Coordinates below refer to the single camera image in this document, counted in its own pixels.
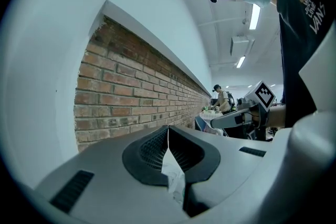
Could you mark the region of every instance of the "ceiling fixture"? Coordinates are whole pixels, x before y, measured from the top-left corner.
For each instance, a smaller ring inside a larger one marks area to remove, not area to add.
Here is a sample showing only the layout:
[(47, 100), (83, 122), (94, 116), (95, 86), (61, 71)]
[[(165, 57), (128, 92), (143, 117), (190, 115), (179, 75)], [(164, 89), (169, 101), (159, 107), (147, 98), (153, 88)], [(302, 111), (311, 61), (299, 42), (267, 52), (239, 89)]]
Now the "ceiling fixture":
[(241, 57), (241, 59), (239, 60), (239, 62), (237, 64), (237, 68), (240, 68), (242, 66), (244, 60), (245, 60), (245, 56)]
[(258, 24), (258, 20), (259, 20), (259, 14), (260, 14), (260, 7), (256, 4), (253, 4), (250, 30), (255, 30), (257, 28), (257, 24)]

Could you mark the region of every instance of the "black vent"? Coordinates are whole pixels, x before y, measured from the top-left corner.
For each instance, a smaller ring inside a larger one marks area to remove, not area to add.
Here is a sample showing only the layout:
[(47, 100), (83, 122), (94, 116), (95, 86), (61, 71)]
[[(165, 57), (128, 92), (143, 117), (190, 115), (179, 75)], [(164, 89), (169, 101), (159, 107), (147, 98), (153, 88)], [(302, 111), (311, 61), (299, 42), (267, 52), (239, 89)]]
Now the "black vent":
[(50, 203), (59, 210), (68, 213), (92, 178), (93, 173), (82, 170), (79, 171), (50, 201)]
[(204, 158), (204, 150), (177, 131), (170, 129), (170, 151), (183, 172), (198, 164)]
[(149, 166), (161, 171), (164, 154), (168, 149), (167, 129), (161, 130), (159, 134), (146, 141), (140, 147), (140, 156)]
[(259, 157), (264, 157), (264, 155), (266, 154), (266, 151), (255, 150), (254, 148), (245, 147), (245, 146), (243, 146), (240, 149), (240, 151), (248, 153), (248, 154), (256, 155)]

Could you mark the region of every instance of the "gray plastic panel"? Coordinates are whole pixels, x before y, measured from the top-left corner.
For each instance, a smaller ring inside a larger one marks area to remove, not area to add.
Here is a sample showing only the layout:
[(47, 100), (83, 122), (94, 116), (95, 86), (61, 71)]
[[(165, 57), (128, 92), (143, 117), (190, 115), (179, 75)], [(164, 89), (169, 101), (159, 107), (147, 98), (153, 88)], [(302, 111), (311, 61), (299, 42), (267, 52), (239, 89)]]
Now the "gray plastic panel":
[(208, 207), (218, 205), (236, 191), (262, 161), (259, 156), (239, 151), (243, 146), (262, 151), (268, 151), (271, 147), (268, 142), (218, 136), (185, 127), (178, 129), (214, 145), (221, 152), (220, 164), (213, 175), (207, 181), (191, 186), (197, 201)]
[[(336, 112), (317, 113), (301, 119), (292, 129), (278, 131), (246, 181), (220, 204), (190, 219), (188, 224), (285, 222), (299, 209), (306, 193), (336, 157), (335, 118)], [(198, 195), (199, 199), (207, 197), (204, 193)]]
[(166, 187), (148, 186), (134, 179), (122, 164), (122, 152), (156, 128), (108, 138), (49, 174), (36, 191), (50, 200), (80, 169), (94, 173), (70, 215), (92, 224), (176, 223), (189, 217)]
[(128, 145), (122, 153), (122, 163), (142, 184), (168, 187), (168, 177), (161, 173), (167, 149), (168, 126), (164, 125)]
[(243, 124), (243, 119), (241, 115), (249, 111), (250, 109), (242, 109), (242, 110), (231, 112), (221, 117), (212, 119), (210, 121), (210, 125), (212, 128), (219, 128), (219, 129), (240, 126)]

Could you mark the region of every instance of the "man with backpack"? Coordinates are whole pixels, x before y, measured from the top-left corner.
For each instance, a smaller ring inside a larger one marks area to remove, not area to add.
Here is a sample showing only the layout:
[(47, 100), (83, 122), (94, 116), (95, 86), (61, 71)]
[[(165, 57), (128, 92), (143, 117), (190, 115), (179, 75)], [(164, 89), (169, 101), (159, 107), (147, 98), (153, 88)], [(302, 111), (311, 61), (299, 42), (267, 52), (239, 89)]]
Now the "man with backpack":
[(218, 84), (214, 86), (214, 89), (212, 90), (212, 92), (214, 91), (218, 92), (218, 100), (214, 104), (214, 106), (219, 105), (219, 111), (221, 111), (223, 115), (230, 113), (231, 112), (231, 104), (230, 104), (231, 101), (229, 99), (227, 92), (223, 91), (222, 87), (219, 86)]
[(236, 104), (235, 104), (235, 99), (233, 98), (232, 94), (230, 92), (226, 92), (227, 96), (229, 97), (229, 104), (231, 107), (231, 112), (236, 111)]

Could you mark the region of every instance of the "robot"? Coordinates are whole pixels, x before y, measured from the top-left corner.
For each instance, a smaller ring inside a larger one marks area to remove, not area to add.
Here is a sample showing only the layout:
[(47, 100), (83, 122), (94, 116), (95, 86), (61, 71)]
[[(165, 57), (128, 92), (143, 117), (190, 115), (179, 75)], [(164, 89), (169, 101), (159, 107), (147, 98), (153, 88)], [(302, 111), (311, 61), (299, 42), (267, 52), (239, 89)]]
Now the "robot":
[[(289, 220), (336, 157), (335, 102), (319, 98), (307, 75), (313, 68), (316, 80), (323, 80), (319, 74), (330, 72), (318, 60), (335, 50), (335, 29), (333, 24), (330, 35), (300, 74), (318, 111), (293, 128), (278, 131), (271, 143), (186, 127), (155, 127), (96, 143), (51, 172), (35, 190), (21, 185), (22, 191), (46, 218), (62, 223)], [(336, 78), (329, 76), (324, 90), (332, 92), (335, 85)], [(274, 94), (261, 81), (239, 101), (237, 111), (212, 120), (211, 125), (249, 123), (249, 113), (258, 109), (261, 121), (255, 127), (260, 129), (273, 99)], [(182, 208), (168, 194), (168, 179), (161, 173), (168, 146), (185, 174)]]

